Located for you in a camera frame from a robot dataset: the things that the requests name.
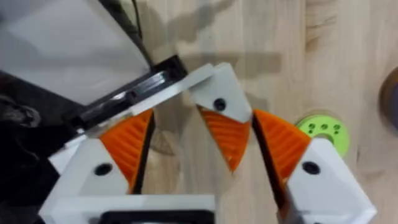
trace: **screw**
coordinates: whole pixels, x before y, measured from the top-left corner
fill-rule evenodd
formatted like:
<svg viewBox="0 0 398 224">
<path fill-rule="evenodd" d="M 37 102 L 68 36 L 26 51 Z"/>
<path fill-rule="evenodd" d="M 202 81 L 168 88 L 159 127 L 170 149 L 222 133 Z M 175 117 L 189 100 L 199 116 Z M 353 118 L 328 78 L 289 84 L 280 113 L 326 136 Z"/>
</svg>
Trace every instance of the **screw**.
<svg viewBox="0 0 398 224">
<path fill-rule="evenodd" d="M 112 170 L 112 164 L 103 163 L 95 167 L 94 174 L 97 176 L 106 175 Z"/>
<path fill-rule="evenodd" d="M 318 175 L 321 172 L 318 164 L 311 161 L 303 163 L 303 170 L 311 175 Z"/>
<path fill-rule="evenodd" d="M 213 106 L 216 110 L 223 111 L 226 108 L 225 100 L 222 98 L 218 98 L 217 100 L 214 101 Z"/>
</svg>

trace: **green gear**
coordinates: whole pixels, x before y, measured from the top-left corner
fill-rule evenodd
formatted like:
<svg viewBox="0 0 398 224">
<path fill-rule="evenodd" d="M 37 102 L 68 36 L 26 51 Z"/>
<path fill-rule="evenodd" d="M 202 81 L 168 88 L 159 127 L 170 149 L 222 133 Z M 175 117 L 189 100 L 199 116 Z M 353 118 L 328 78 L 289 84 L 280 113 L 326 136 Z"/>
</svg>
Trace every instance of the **green gear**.
<svg viewBox="0 0 398 224">
<path fill-rule="evenodd" d="M 336 118 L 324 114 L 315 114 L 299 121 L 296 127 L 311 138 L 320 136 L 328 139 L 341 157 L 347 154 L 349 134 L 345 125 Z"/>
</svg>

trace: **black cable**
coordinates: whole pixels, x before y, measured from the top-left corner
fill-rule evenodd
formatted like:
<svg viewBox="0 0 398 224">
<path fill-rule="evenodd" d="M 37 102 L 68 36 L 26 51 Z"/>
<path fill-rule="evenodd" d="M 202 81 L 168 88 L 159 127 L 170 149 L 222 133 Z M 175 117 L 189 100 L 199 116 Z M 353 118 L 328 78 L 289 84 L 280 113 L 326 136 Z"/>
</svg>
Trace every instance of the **black cable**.
<svg viewBox="0 0 398 224">
<path fill-rule="evenodd" d="M 134 12 L 136 13 L 136 22 L 137 22 L 137 28 L 138 28 L 138 35 L 142 39 L 141 22 L 139 20 L 137 1 L 136 0 L 131 0 L 131 2 L 133 4 L 133 6 L 134 6 Z"/>
</svg>

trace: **wood grain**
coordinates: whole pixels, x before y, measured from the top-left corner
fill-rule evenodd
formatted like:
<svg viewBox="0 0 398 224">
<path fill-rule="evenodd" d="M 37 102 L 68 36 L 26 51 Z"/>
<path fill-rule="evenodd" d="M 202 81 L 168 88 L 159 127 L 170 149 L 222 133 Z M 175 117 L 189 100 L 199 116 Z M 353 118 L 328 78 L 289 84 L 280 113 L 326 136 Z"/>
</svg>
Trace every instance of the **wood grain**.
<svg viewBox="0 0 398 224">
<path fill-rule="evenodd" d="M 229 62 L 253 108 L 292 123 L 312 110 L 336 114 L 351 133 L 345 161 L 379 213 L 396 223 L 398 137 L 378 93 L 398 66 L 395 0 L 140 0 L 144 43 L 156 61 L 178 53 L 189 70 Z M 187 94 L 156 108 L 174 156 L 151 151 L 148 194 L 211 193 L 218 223 L 277 223 L 251 134 L 234 174 Z"/>
</svg>

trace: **orange ridged pad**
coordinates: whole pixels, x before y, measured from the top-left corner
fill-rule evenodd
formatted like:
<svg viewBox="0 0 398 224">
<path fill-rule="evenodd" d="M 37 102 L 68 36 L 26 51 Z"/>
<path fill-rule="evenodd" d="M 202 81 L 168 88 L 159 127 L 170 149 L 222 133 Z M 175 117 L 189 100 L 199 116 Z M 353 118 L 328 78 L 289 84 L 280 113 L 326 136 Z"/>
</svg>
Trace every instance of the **orange ridged pad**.
<svg viewBox="0 0 398 224">
<path fill-rule="evenodd" d="M 229 169 L 235 171 L 246 150 L 251 123 L 239 123 L 213 111 L 199 110 Z"/>
<path fill-rule="evenodd" d="M 254 110 L 254 115 L 261 125 L 275 171 L 282 183 L 293 172 L 311 138 L 273 114 Z"/>
<path fill-rule="evenodd" d="M 99 137 L 129 182 L 130 190 L 136 183 L 152 114 L 153 110 L 147 110 L 125 119 Z"/>
</svg>

